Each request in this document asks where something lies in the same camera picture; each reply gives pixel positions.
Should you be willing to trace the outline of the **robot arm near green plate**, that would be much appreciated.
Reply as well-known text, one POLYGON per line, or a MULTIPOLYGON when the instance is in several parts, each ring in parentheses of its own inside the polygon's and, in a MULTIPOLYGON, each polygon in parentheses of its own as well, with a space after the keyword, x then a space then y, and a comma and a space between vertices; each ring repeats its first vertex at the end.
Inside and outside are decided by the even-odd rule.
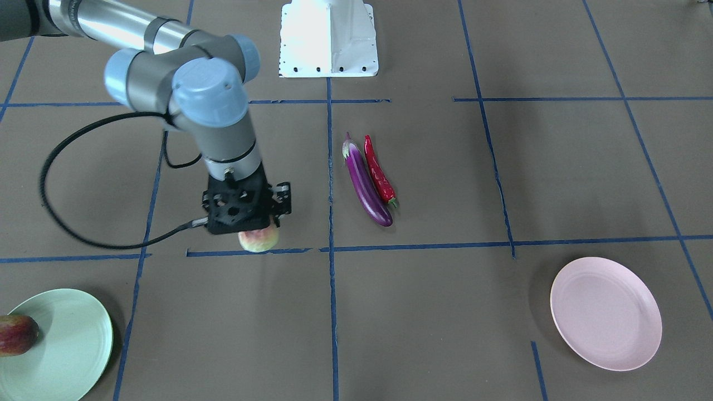
POLYGON ((213 234, 273 222, 275 202, 244 85, 260 56, 240 35, 217 36, 117 1, 3 1, 2 41, 85 37, 117 48, 105 65, 110 96, 191 135, 206 164, 206 226, 213 234))

